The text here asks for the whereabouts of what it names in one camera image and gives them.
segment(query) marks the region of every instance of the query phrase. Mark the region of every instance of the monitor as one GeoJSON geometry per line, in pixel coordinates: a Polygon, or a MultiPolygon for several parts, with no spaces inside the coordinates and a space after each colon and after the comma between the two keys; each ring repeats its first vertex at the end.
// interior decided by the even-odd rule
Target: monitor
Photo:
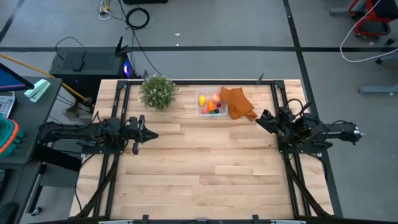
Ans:
{"type": "Polygon", "coordinates": [[[34,85],[0,63],[0,92],[28,90],[34,85]]]}

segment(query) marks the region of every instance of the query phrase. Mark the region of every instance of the clear plastic container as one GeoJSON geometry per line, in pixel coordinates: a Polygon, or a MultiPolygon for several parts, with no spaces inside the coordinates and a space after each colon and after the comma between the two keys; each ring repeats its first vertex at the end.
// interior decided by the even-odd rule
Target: clear plastic container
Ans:
{"type": "Polygon", "coordinates": [[[220,111],[218,114],[211,114],[211,113],[203,114],[203,113],[201,113],[202,109],[207,110],[207,101],[213,100],[214,93],[221,93],[221,87],[220,88],[197,89],[197,97],[195,98],[195,100],[196,100],[196,104],[197,104],[197,114],[199,116],[225,116],[228,114],[228,105],[223,100],[218,102],[218,103],[221,103],[221,106],[218,108],[220,111]],[[199,96],[200,95],[204,95],[206,98],[206,103],[203,106],[200,106],[200,104],[199,104],[199,96]]]}

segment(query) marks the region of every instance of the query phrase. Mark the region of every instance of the green plant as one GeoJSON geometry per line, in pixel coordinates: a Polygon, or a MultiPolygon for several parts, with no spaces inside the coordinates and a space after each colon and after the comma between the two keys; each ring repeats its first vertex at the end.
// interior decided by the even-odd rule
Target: green plant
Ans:
{"type": "Polygon", "coordinates": [[[175,101],[177,90],[171,79],[162,75],[149,76],[141,85],[141,103],[146,108],[164,110],[175,101]]]}

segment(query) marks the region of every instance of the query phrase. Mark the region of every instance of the orange cloth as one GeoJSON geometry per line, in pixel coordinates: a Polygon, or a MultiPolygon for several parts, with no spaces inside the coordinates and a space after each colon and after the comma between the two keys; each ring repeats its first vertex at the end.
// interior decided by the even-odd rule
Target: orange cloth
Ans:
{"type": "Polygon", "coordinates": [[[232,119],[238,119],[243,115],[254,121],[257,114],[253,112],[254,106],[244,96],[242,88],[227,89],[221,88],[221,100],[228,104],[228,113],[232,119]]]}

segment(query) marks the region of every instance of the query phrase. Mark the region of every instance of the gray floor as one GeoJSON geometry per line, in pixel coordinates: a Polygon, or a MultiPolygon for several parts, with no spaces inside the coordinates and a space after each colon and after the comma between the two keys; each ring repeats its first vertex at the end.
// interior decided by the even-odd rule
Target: gray floor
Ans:
{"type": "MultiPolygon", "coordinates": [[[[354,22],[349,17],[331,17],[330,7],[348,6],[346,0],[289,0],[302,47],[339,47],[354,22]]],[[[74,36],[88,47],[115,46],[121,35],[125,44],[131,32],[116,19],[101,21],[96,7],[100,0],[62,1],[25,0],[0,47],[53,47],[60,39],[74,36]]],[[[12,13],[16,2],[0,1],[0,26],[12,13]]],[[[137,31],[143,46],[268,46],[293,47],[292,36],[280,0],[170,0],[167,4],[142,5],[150,13],[149,25],[137,31]]],[[[116,2],[111,10],[120,17],[116,2]]],[[[398,34],[398,24],[391,24],[391,36],[398,34]]],[[[381,47],[388,37],[363,42],[351,34],[346,47],[381,47]]],[[[77,46],[72,40],[63,47],[77,46]]],[[[54,52],[2,52],[18,60],[49,70],[54,52]]],[[[160,72],[172,78],[264,78],[300,79],[295,52],[270,51],[195,51],[147,52],[160,72]]],[[[377,53],[350,53],[360,59],[377,53]]],[[[373,60],[348,63],[340,53],[304,52],[308,76],[324,122],[337,119],[354,121],[366,133],[357,146],[335,141],[329,150],[336,187],[347,218],[398,221],[398,154],[396,149],[397,97],[359,95],[361,85],[398,83],[395,61],[376,65],[373,60]]],[[[137,70],[150,67],[142,52],[135,52],[137,70]]],[[[21,75],[41,74],[0,60],[21,75]]],[[[72,100],[63,90],[61,95],[72,100]]],[[[56,102],[51,115],[61,122],[66,108],[56,102]]],[[[44,189],[39,205],[43,214],[25,216],[21,223],[66,218],[73,190],[44,189]]]]}

